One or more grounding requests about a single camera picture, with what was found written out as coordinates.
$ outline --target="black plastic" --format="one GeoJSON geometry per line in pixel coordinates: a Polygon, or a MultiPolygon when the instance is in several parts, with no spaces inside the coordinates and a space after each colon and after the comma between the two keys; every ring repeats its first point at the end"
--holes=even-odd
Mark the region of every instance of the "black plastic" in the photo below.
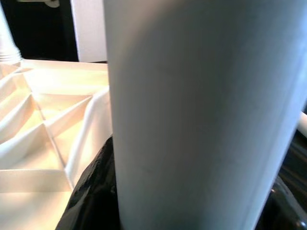
{"type": "Polygon", "coordinates": [[[113,139],[80,177],[56,230],[119,230],[113,139]]]}
{"type": "Polygon", "coordinates": [[[307,230],[307,214],[280,177],[271,189],[256,230],[307,230]]]}

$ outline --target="white plastic tray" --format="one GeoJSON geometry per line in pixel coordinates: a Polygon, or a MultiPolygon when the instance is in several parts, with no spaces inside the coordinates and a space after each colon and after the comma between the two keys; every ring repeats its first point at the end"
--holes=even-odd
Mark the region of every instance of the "white plastic tray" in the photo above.
{"type": "Polygon", "coordinates": [[[111,134],[106,64],[0,64],[0,228],[54,229],[111,134]]]}

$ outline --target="white rod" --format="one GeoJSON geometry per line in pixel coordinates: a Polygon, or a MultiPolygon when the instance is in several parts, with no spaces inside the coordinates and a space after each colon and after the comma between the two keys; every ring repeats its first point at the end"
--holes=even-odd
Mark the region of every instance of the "white rod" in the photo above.
{"type": "Polygon", "coordinates": [[[106,61],[106,32],[102,0],[71,0],[80,62],[106,61]]]}
{"type": "Polygon", "coordinates": [[[0,3],[0,63],[15,64],[21,60],[0,3]]]}
{"type": "Polygon", "coordinates": [[[124,230],[251,230],[307,95],[305,0],[106,0],[124,230]]]}
{"type": "Polygon", "coordinates": [[[307,115],[301,112],[297,129],[307,138],[307,115]]]}

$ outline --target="white tube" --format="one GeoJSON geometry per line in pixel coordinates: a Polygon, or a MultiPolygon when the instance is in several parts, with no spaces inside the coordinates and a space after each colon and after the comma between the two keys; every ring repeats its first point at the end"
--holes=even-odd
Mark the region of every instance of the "white tube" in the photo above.
{"type": "Polygon", "coordinates": [[[307,95],[305,0],[106,0],[124,230],[251,230],[307,95]]]}
{"type": "Polygon", "coordinates": [[[0,3],[0,63],[15,64],[21,60],[0,3]]]}
{"type": "Polygon", "coordinates": [[[301,117],[299,119],[297,129],[307,138],[307,115],[303,112],[301,112],[301,117]]]}

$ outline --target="white cylinder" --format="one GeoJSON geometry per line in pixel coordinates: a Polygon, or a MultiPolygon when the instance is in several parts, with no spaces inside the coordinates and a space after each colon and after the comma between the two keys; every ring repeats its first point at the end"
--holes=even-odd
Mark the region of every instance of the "white cylinder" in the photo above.
{"type": "Polygon", "coordinates": [[[301,112],[297,129],[307,138],[307,115],[301,112]]]}
{"type": "Polygon", "coordinates": [[[122,229],[253,229],[307,95],[307,1],[105,14],[122,229]]]}
{"type": "Polygon", "coordinates": [[[0,63],[14,64],[21,60],[0,3],[0,63]]]}

